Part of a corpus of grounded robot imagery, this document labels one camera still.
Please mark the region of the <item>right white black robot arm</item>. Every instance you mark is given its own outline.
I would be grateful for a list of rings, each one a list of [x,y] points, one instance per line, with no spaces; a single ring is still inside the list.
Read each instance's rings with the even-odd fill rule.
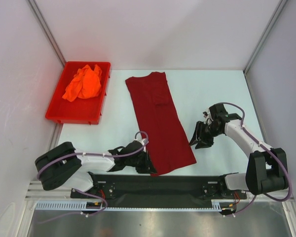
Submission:
[[[218,185],[218,193],[229,198],[235,190],[248,191],[253,195],[270,196],[271,192],[288,190],[284,198],[291,196],[291,181],[288,175],[286,153],[257,139],[245,126],[245,115],[230,114],[226,102],[212,105],[204,111],[204,121],[198,121],[189,142],[196,149],[210,148],[214,138],[225,135],[235,142],[248,158],[246,172],[224,175],[224,182]]]

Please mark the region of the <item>dark red t shirt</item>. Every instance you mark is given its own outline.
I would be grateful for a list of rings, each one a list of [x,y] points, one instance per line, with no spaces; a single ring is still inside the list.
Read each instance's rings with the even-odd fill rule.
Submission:
[[[168,87],[166,74],[152,72],[130,77],[131,96],[139,129],[148,134],[148,152],[157,174],[167,174],[196,163]]]

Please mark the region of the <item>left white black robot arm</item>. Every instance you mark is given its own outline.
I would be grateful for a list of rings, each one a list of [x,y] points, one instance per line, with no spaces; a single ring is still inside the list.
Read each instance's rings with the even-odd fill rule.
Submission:
[[[133,167],[139,174],[156,174],[147,144],[147,139],[135,139],[127,146],[104,153],[86,153],[78,152],[72,142],[64,142],[35,160],[37,179],[45,191],[69,187],[93,198],[99,191],[94,180],[95,171],[117,172]]]

